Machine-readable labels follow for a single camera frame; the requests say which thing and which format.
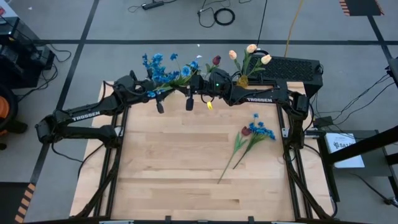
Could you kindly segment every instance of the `black cable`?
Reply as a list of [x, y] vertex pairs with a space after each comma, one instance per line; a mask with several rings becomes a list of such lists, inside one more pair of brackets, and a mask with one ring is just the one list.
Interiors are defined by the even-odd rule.
[[382, 89], [382, 90], [380, 91], [380, 93], [377, 94], [377, 95], [373, 98], [372, 101], [370, 101], [370, 102], [369, 102], [368, 104], [366, 104], [365, 106], [363, 106], [363, 107], [361, 107], [361, 108], [359, 108], [359, 109], [356, 109], [356, 110], [352, 111], [350, 114], [348, 114], [348, 116], [346, 117], [346, 119], [344, 119], [344, 120], [343, 120], [342, 122], [340, 122], [340, 123], [337, 123], [336, 125], [339, 125], [339, 124], [344, 123], [344, 122], [349, 118], [349, 116], [351, 116], [351, 114], [353, 114], [353, 113], [355, 113], [355, 112], [357, 112], [357, 111], [359, 111], [359, 110], [361, 110], [361, 109], [363, 109], [363, 108], [369, 106], [371, 103], [373, 103], [374, 100], [376, 100], [376, 98], [377, 98], [381, 93], [384, 92], [384, 90], [386, 90], [388, 87], [390, 87], [390, 86], [393, 85], [393, 84], [395, 84], [395, 82], [393, 82], [393, 83], [387, 85], [386, 87], [384, 87], [384, 89]]
[[81, 162], [80, 167], [79, 167], [79, 171], [77, 173], [77, 178], [79, 178], [80, 176], [80, 171], [81, 168], [83, 167], [84, 163], [92, 156], [94, 155], [96, 152], [98, 152], [99, 149], [101, 149], [101, 147], [104, 146], [104, 143], [102, 143], [100, 146], [98, 146], [93, 152], [91, 152], [85, 159], [83, 159], [83, 162]]
[[259, 38], [257, 39], [257, 44], [256, 46], [258, 46], [260, 44], [260, 38], [261, 38], [261, 32], [262, 32], [262, 25], [264, 23], [264, 18], [266, 16], [266, 9], [267, 9], [267, 4], [268, 4], [268, 0], [266, 0], [266, 5], [264, 6], [264, 12], [262, 13], [262, 21], [261, 21], [261, 26], [260, 26], [260, 33], [259, 33]]
[[335, 218], [337, 215], [337, 211], [338, 211], [338, 207], [337, 207], [337, 202], [335, 202], [332, 198], [332, 196], [330, 196], [331, 201], [333, 202], [333, 204], [335, 204], [335, 211], [333, 212], [333, 214], [331, 214], [332, 218]]
[[200, 99], [201, 99], [202, 102], [207, 103], [207, 102], [205, 102], [205, 100], [203, 99], [203, 94], [200, 95]]
[[[168, 3], [175, 2], [175, 1], [177, 1], [177, 0], [171, 0], [171, 1], [168, 1], [168, 2], [164, 1], [163, 3], [164, 3], [164, 4], [168, 4]], [[138, 9], [142, 8], [143, 5], [145, 5], [145, 3], [143, 3], [143, 4], [140, 5], [140, 6], [130, 6], [130, 7], [127, 8], [127, 11], [129, 11], [129, 12], [131, 12], [131, 13], [135, 13]]]
[[[225, 1], [229, 1], [229, 6], [224, 6], [224, 5], [221, 3], [221, 2], [225, 2]], [[219, 2], [224, 8], [227, 8], [227, 7], [230, 7], [230, 6], [231, 6], [231, 1], [230, 1], [230, 0], [220, 0], [220, 1], [214, 1], [214, 2], [211, 2], [211, 3], [208, 3], [208, 4], [206, 4], [206, 2], [207, 2], [207, 0], [204, 0], [204, 1], [203, 1], [203, 4], [202, 4], [200, 10], [198, 11], [198, 20], [199, 20], [199, 25], [201, 25], [201, 26], [204, 27], [204, 28], [210, 28], [210, 27], [213, 27], [214, 24], [216, 24], [216, 19], [213, 21], [213, 23], [212, 23], [211, 25], [205, 26], [205, 25], [203, 25], [203, 24], [201, 23], [200, 15], [201, 15], [203, 12], [207, 11], [207, 10], [211, 10], [211, 14], [213, 15], [213, 17], [215, 17], [214, 9], [213, 9], [212, 7], [208, 7], [208, 8], [206, 8], [206, 9], [203, 9], [203, 8], [204, 8], [205, 6], [208, 6], [208, 5], [210, 5], [210, 4], [217, 3], [217, 2]]]
[[308, 130], [308, 129], [311, 127], [312, 123], [313, 123], [314, 112], [313, 112], [313, 107], [312, 107], [312, 104], [311, 104], [311, 103], [310, 103], [310, 108], [311, 108], [311, 122], [310, 122], [310, 124], [308, 125], [308, 127], [307, 127], [306, 129], [304, 129], [304, 132], [305, 132], [306, 130]]
[[44, 74], [42, 73], [42, 76], [43, 76], [43, 79], [45, 80], [45, 82], [43, 83], [43, 84], [41, 84], [39, 87], [37, 87], [37, 88], [34, 88], [34, 89], [31, 89], [31, 90], [29, 90], [27, 93], [25, 93], [25, 94], [23, 94], [23, 95], [18, 95], [20, 98], [18, 99], [18, 102], [21, 102], [25, 97], [27, 97], [27, 96], [29, 96], [31, 93], [33, 93], [34, 91], [37, 91], [37, 90], [44, 90], [44, 89], [46, 89], [47, 87], [49, 87], [49, 83], [52, 81], [52, 80], [54, 80], [57, 76], [58, 76], [58, 68], [57, 68], [57, 66], [53, 63], [53, 65], [52, 65], [54, 68], [55, 68], [55, 71], [54, 71], [54, 74], [51, 76], [51, 78], [49, 78], [49, 79], [46, 79], [45, 77], [44, 77]]
[[384, 77], [386, 77], [386, 76], [388, 76], [388, 75], [384, 75], [384, 76], [383, 76], [382, 78], [380, 78], [376, 83], [374, 83], [371, 87], [369, 87], [368, 89], [366, 89], [365, 91], [363, 91], [357, 98], [351, 100], [351, 101], [340, 111], [340, 114], [339, 114], [336, 118], [333, 119], [333, 121], [337, 120], [337, 119], [343, 114], [344, 111], [348, 110], [351, 106], [353, 106], [353, 105], [354, 105], [362, 96], [364, 96], [371, 88], [373, 88], [373, 87], [376, 86], [377, 84], [382, 83], [382, 82], [386, 81], [388, 78], [390, 78], [390, 77], [387, 77], [386, 79], [382, 80], [382, 79], [383, 79]]
[[50, 44], [50, 46], [51, 46], [56, 52], [68, 53], [68, 54], [69, 54], [69, 56], [68, 56], [65, 60], [60, 60], [60, 59], [58, 58], [57, 54], [54, 54], [54, 55], [55, 55], [55, 58], [57, 59], [57, 61], [58, 61], [59, 63], [66, 62], [66, 61], [69, 60], [70, 57], [72, 56], [72, 52], [70, 52], [69, 50], [59, 50], [59, 49], [55, 48], [54, 45], [52, 45], [52, 44]]
[[317, 153], [319, 157], [321, 157], [320, 152], [318, 152], [318, 150], [316, 150], [314, 147], [309, 146], [309, 145], [307, 145], [307, 144], [304, 144], [304, 146], [307, 147], [307, 148], [309, 148], [309, 149], [311, 149], [312, 151], [314, 151], [315, 153]]
[[55, 154], [57, 154], [57, 155], [59, 155], [59, 156], [63, 156], [63, 157], [65, 157], [65, 158], [67, 158], [67, 159], [70, 159], [70, 160], [72, 160], [72, 161], [83, 162], [83, 161], [81, 161], [81, 160], [78, 160], [78, 159], [69, 157], [69, 156], [67, 156], [67, 155], [65, 155], [65, 154], [62, 154], [62, 153], [60, 153], [60, 152], [57, 152], [57, 151], [54, 149], [54, 143], [51, 144], [51, 149], [52, 149], [52, 151], [53, 151]]
[[[225, 1], [228, 1], [229, 2], [229, 5], [228, 6], [224, 6], [223, 5], [223, 2], [225, 2]], [[213, 1], [213, 2], [211, 2], [211, 3], [207, 3], [207, 4], [204, 4], [203, 6], [202, 6], [202, 8], [204, 7], [204, 6], [208, 6], [208, 5], [210, 5], [210, 4], [213, 4], [213, 3], [220, 3], [223, 7], [231, 7], [231, 0], [220, 0], [220, 1]]]
[[323, 112], [323, 111], [321, 111], [321, 112], [318, 112], [318, 113], [339, 113], [340, 112], [340, 114], [336, 117], [336, 118], [334, 118], [333, 120], [336, 120], [337, 118], [339, 118], [342, 114], [343, 114], [343, 112], [344, 111], [346, 111], [347, 109], [349, 109], [352, 105], [354, 105], [354, 103], [355, 102], [357, 102], [363, 95], [365, 95], [371, 88], [373, 88], [374, 86], [376, 86], [377, 84], [379, 84], [379, 83], [382, 83], [382, 82], [384, 82], [384, 81], [386, 81], [388, 78], [390, 78], [390, 77], [387, 77], [386, 79], [383, 79], [383, 78], [385, 78], [386, 76], [388, 76], [388, 75], [384, 75], [383, 77], [381, 77], [376, 83], [374, 83], [371, 87], [369, 87], [368, 89], [366, 89], [365, 91], [363, 91], [359, 96], [357, 96], [355, 99], [353, 99], [353, 100], [351, 100], [341, 111], [326, 111], [326, 112]]
[[284, 159], [285, 162], [293, 162], [293, 161], [296, 159], [296, 154], [294, 154], [294, 157], [293, 157], [292, 160], [288, 161], [288, 160], [286, 159], [286, 152], [284, 152], [284, 153], [282, 154], [282, 158]]
[[393, 203], [393, 201], [391, 199], [386, 198], [383, 194], [381, 194], [379, 191], [377, 191], [372, 185], [370, 185], [360, 175], [352, 174], [352, 173], [349, 173], [349, 174], [354, 175], [354, 176], [358, 177], [359, 179], [361, 179], [371, 190], [373, 190], [374, 193], [378, 194], [378, 196], [380, 196], [380, 198], [383, 199], [384, 203], [386, 203], [388, 205], [393, 205], [398, 208], [398, 205], [396, 205], [395, 203]]
[[127, 8], [127, 11], [129, 11], [129, 12], [131, 12], [131, 13], [135, 13], [139, 8], [142, 8], [142, 6], [130, 6], [130, 7]]

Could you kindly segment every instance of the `black metal frame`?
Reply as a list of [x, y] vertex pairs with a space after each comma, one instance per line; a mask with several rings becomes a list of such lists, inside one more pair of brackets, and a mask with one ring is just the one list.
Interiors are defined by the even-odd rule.
[[[384, 132], [379, 133], [377, 130], [376, 134], [362, 139], [355, 144], [352, 144], [339, 151], [329, 153], [327, 150], [321, 150], [322, 158], [324, 159], [323, 168], [325, 170], [326, 179], [328, 180], [329, 188], [332, 192], [333, 199], [337, 202], [340, 201], [338, 196], [334, 175], [333, 175], [333, 164], [335, 162], [343, 161], [345, 159], [352, 158], [373, 150], [382, 149], [386, 160], [386, 164], [389, 167], [391, 174], [388, 176], [390, 185], [392, 187], [395, 198], [398, 198], [398, 180], [392, 165], [398, 164], [398, 153], [387, 155], [384, 146], [390, 145], [398, 141], [398, 126], [388, 129]], [[325, 145], [325, 140], [321, 139], [318, 141], [319, 144]]]
[[[259, 86], [272, 86], [272, 87], [276, 87], [277, 84], [275, 82], [251, 82], [249, 83], [250, 85], [259, 85]], [[284, 117], [283, 117], [283, 112], [282, 112], [282, 108], [281, 106], [277, 105], [277, 114], [278, 114], [278, 120], [279, 120], [279, 126], [280, 126], [280, 131], [282, 133], [282, 128], [285, 128], [285, 121], [284, 121]], [[122, 121], [122, 127], [123, 129], [126, 127], [126, 121], [127, 121], [127, 112], [128, 110], [126, 110], [123, 113], [123, 121]], [[115, 126], [116, 125], [116, 121], [117, 121], [117, 117], [114, 116], [112, 119], [112, 125]], [[292, 120], [289, 118], [289, 124], [292, 125]], [[120, 155], [121, 155], [121, 149], [123, 146], [123, 136], [122, 135], [122, 140], [121, 140], [121, 146], [118, 147], [116, 149], [116, 155], [115, 155], [115, 161], [114, 163], [117, 163], [119, 165], [119, 161], [120, 161]], [[288, 147], [287, 141], [285, 141], [285, 139], [282, 140], [282, 145], [284, 148], [284, 154], [285, 154], [285, 158], [287, 161], [291, 161], [291, 157], [290, 157], [290, 148]], [[305, 181], [305, 174], [304, 174], [304, 168], [303, 168], [303, 164], [302, 164], [302, 158], [300, 155], [300, 150], [296, 150], [296, 165], [297, 165], [297, 169], [298, 169], [298, 175], [300, 177], [300, 180], [302, 181], [302, 183], [304, 184], [304, 186], [306, 187], [306, 181]], [[100, 186], [102, 186], [105, 183], [105, 179], [106, 177], [109, 175], [107, 175], [108, 173], [108, 167], [109, 167], [109, 162], [110, 162], [110, 154], [111, 154], [111, 149], [107, 148], [106, 149], [106, 153], [105, 153], [105, 157], [104, 157], [104, 164], [103, 164], [103, 168], [102, 168], [102, 172], [101, 172], [101, 180], [100, 180]], [[289, 169], [289, 163], [286, 162], [286, 168]], [[116, 181], [118, 178], [118, 172], [116, 171], [115, 176], [112, 178], [112, 182], [111, 182], [111, 186], [109, 189], [109, 196], [108, 196], [108, 202], [106, 205], [106, 213], [104, 218], [111, 218], [111, 214], [112, 214], [112, 207], [113, 207], [113, 199], [114, 199], [114, 194], [115, 194], [115, 190], [116, 190]], [[293, 206], [293, 211], [294, 211], [294, 217], [295, 220], [299, 220], [302, 217], [300, 216], [300, 205], [299, 205], [299, 200], [297, 197], [297, 191], [296, 191], [296, 187], [295, 187], [295, 182], [293, 180], [293, 178], [288, 175], [288, 179], [289, 179], [289, 188], [290, 188], [290, 194], [292, 197], [292, 206]], [[309, 204], [309, 202], [307, 201], [307, 199], [304, 197], [303, 195], [303, 202], [305, 205], [305, 213], [307, 216], [307, 219], [311, 220], [313, 218], [312, 215], [312, 208]], [[100, 210], [101, 210], [101, 206], [102, 206], [102, 196], [100, 196], [98, 198], [98, 201], [95, 205], [95, 209], [94, 209], [94, 217], [100, 217]], [[253, 217], [248, 217], [249, 223], [250, 221], [252, 221], [253, 223], [270, 223], [270, 222], [255, 222]], [[165, 221], [162, 220], [157, 220], [157, 221], [149, 221], [149, 220], [140, 220], [138, 222], [142, 222], [142, 223], [160, 223], [160, 222], [171, 222], [171, 217], [166, 217]], [[173, 223], [178, 222], [178, 223], [192, 223], [193, 221], [173, 221]], [[207, 221], [208, 223], [247, 223], [247, 222], [211, 222], [211, 221]]]
[[[278, 83], [276, 84], [275, 82], [250, 82], [250, 85], [260, 85], [260, 86], [280, 86], [280, 85], [286, 85], [286, 83]], [[285, 128], [285, 121], [283, 117], [283, 112], [282, 112], [282, 107], [278, 104], [276, 104], [277, 108], [277, 114], [278, 114], [278, 120], [279, 120], [279, 126], [280, 126], [280, 131], [282, 133], [282, 128]], [[105, 221], [105, 220], [111, 220], [111, 214], [112, 214], [112, 209], [113, 209], [113, 200], [114, 200], [114, 195], [116, 193], [116, 184], [117, 184], [117, 179], [118, 179], [118, 170], [119, 170], [119, 163], [121, 160], [121, 153], [122, 153], [122, 148], [123, 148], [123, 140], [124, 140], [124, 132], [126, 129], [126, 123], [127, 123], [127, 115], [128, 115], [129, 107], [126, 107], [126, 109], [123, 112], [123, 118], [122, 118], [122, 131], [120, 134], [120, 146], [116, 148], [116, 154], [113, 162], [113, 166], [110, 171], [109, 169], [109, 163], [110, 163], [110, 156], [111, 156], [111, 148], [106, 148], [106, 153], [104, 156], [104, 163], [103, 163], [103, 168], [101, 172], [101, 178], [99, 182], [99, 187], [98, 190], [95, 192], [94, 196], [91, 198], [90, 202], [84, 207], [84, 209], [77, 214], [75, 217], [72, 217], [71, 219], [68, 220], [53, 220], [49, 222], [38, 222], [38, 223], [98, 223], [99, 221]], [[289, 124], [290, 126], [292, 125], [292, 118], [289, 117]], [[112, 118], [112, 126], [116, 126], [117, 123], [117, 115], [113, 116]], [[290, 150], [292, 149], [289, 147], [289, 143], [286, 139], [282, 139], [282, 145], [284, 148], [284, 156], [286, 159], [286, 169], [288, 173], [288, 180], [289, 180], [289, 188], [290, 188], [290, 195], [292, 197], [292, 206], [293, 206], [293, 212], [294, 212], [294, 217], [295, 217], [295, 222], [305, 222], [305, 223], [349, 223], [349, 222], [339, 222], [337, 220], [326, 220], [326, 219], [313, 219], [312, 215], [312, 206], [310, 205], [310, 202], [312, 202], [312, 205], [316, 204], [316, 200], [310, 195], [309, 191], [307, 190], [307, 184], [305, 181], [305, 174], [304, 174], [304, 168], [302, 164], [302, 158], [300, 155], [300, 150], [295, 150], [295, 160], [296, 160], [296, 165], [297, 165], [297, 173], [294, 172], [294, 167], [292, 165], [291, 157], [290, 157]], [[102, 201], [103, 201], [103, 193], [108, 187], [109, 187], [109, 196], [108, 196], [108, 201], [106, 204], [106, 211], [105, 215], [101, 216], [101, 206], [102, 206]], [[306, 218], [302, 218], [300, 215], [300, 205], [299, 205], [299, 200], [297, 197], [297, 191], [296, 191], [296, 185], [299, 187], [299, 189], [303, 192], [303, 202], [305, 206], [305, 214]], [[93, 217], [88, 217], [91, 213], [91, 211], [94, 209], [93, 212]], [[165, 220], [134, 220], [134, 223], [214, 223], [214, 224], [234, 224], [234, 223], [271, 223], [271, 222], [255, 222], [254, 217], [248, 217], [248, 222], [213, 222], [213, 221], [172, 221], [170, 216], [166, 216]]]

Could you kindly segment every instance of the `metal pole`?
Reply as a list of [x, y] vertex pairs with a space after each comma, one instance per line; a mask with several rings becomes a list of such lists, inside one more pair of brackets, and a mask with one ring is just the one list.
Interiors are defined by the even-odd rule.
[[111, 181], [111, 186], [109, 188], [109, 197], [108, 197], [108, 203], [106, 204], [106, 217], [111, 217], [112, 215], [112, 208], [113, 208], [113, 199], [114, 199], [114, 194], [116, 191], [116, 182], [118, 181], [118, 174], [119, 174], [119, 165], [120, 165], [120, 158], [122, 154], [122, 148], [123, 148], [123, 141], [124, 141], [124, 135], [126, 133], [126, 123], [127, 123], [127, 116], [129, 113], [129, 107], [126, 107], [123, 112], [122, 116], [122, 135], [121, 135], [121, 140], [120, 140], [120, 146], [116, 149], [116, 154], [114, 156], [114, 164], [118, 167], [116, 169], [116, 175], [113, 177], [113, 180]]
[[[118, 120], [118, 116], [114, 115], [112, 117], [112, 122], [111, 122], [113, 127], [115, 127], [117, 120]], [[102, 165], [101, 178], [99, 180], [99, 186], [104, 184], [106, 175], [108, 174], [109, 159], [111, 157], [111, 151], [112, 151], [111, 148], [106, 148], [105, 156], [104, 156], [104, 163]], [[94, 217], [98, 217], [100, 215], [101, 205], [102, 205], [102, 195], [99, 197], [98, 202], [94, 207], [94, 214], [93, 214]]]
[[[278, 113], [278, 120], [279, 120], [279, 126], [280, 126], [280, 133], [282, 136], [282, 128], [285, 128], [285, 123], [284, 123], [284, 116], [282, 114], [282, 109], [279, 105], [276, 106], [277, 108], [277, 113]], [[286, 147], [284, 144], [284, 141], [282, 140], [282, 145], [284, 147], [284, 153], [285, 153], [285, 158], [287, 161], [290, 161], [290, 154], [289, 154], [289, 148]], [[286, 169], [289, 169], [289, 163], [286, 162]], [[293, 178], [288, 174], [288, 180], [289, 180], [289, 189], [290, 189], [290, 196], [292, 197], [292, 205], [293, 205], [293, 213], [294, 213], [294, 218], [295, 220], [300, 218], [300, 206], [299, 206], [299, 200], [297, 198], [297, 192], [296, 192], [296, 187]]]
[[365, 152], [392, 144], [396, 141], [398, 141], [398, 126], [331, 153], [325, 158], [325, 160], [329, 165], [333, 165], [335, 162], [358, 156]]

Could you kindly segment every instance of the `wooden board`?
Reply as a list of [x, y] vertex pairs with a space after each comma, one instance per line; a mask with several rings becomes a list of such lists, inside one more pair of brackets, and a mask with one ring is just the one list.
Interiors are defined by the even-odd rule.
[[[289, 88], [304, 93], [302, 83], [289, 83]], [[130, 109], [112, 218], [163, 220], [171, 215], [173, 220], [245, 221], [248, 216], [257, 221], [294, 220], [276, 106], [245, 103], [229, 107], [215, 99], [210, 111], [195, 96], [193, 111], [185, 111], [185, 100], [181, 93], [173, 93], [163, 103], [164, 114], [158, 114], [155, 101]], [[241, 149], [217, 184], [237, 132], [253, 121], [254, 113], [259, 113], [259, 120], [274, 131], [277, 140], [260, 142], [232, 170], [245, 147]], [[110, 122], [111, 117], [99, 116], [93, 126]], [[100, 144], [89, 140], [86, 156]], [[306, 140], [306, 144], [317, 149], [316, 140]], [[98, 188], [103, 158], [104, 149], [82, 168], [71, 215]], [[333, 213], [320, 158], [304, 149], [302, 160], [309, 191], [327, 213]]]

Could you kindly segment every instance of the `blue flower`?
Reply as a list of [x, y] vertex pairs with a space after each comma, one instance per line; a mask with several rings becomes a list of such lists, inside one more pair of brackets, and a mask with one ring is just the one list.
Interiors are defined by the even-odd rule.
[[193, 62], [191, 62], [191, 64], [189, 64], [189, 66], [191, 66], [194, 69], [198, 69], [199, 65], [198, 62], [196, 60], [194, 60]]
[[184, 66], [181, 71], [182, 76], [187, 77], [191, 74], [191, 68], [188, 66]]
[[257, 130], [257, 127], [254, 125], [253, 122], [251, 122], [251, 123], [249, 124], [249, 128], [250, 128], [250, 130], [251, 130], [252, 132], [256, 132], [256, 130]]
[[155, 55], [152, 57], [152, 60], [153, 60], [154, 62], [161, 62], [161, 61], [163, 60], [163, 55], [157, 53], [157, 54], [155, 54]]
[[170, 56], [170, 60], [175, 60], [177, 59], [178, 54], [176, 53], [172, 53], [172, 55]]
[[153, 91], [147, 91], [147, 96], [150, 97], [150, 98], [153, 98], [156, 95], [155, 95], [155, 93]]
[[176, 79], [179, 75], [180, 75], [179, 71], [174, 71], [173, 74], [172, 74], [173, 79]]
[[142, 64], [146, 67], [146, 69], [147, 70], [150, 69], [150, 65], [148, 64], [148, 55], [147, 54], [144, 54], [142, 56], [142, 61], [144, 61], [144, 63], [142, 63]]
[[258, 133], [258, 134], [266, 134], [266, 132], [263, 129], [257, 129], [256, 133]]

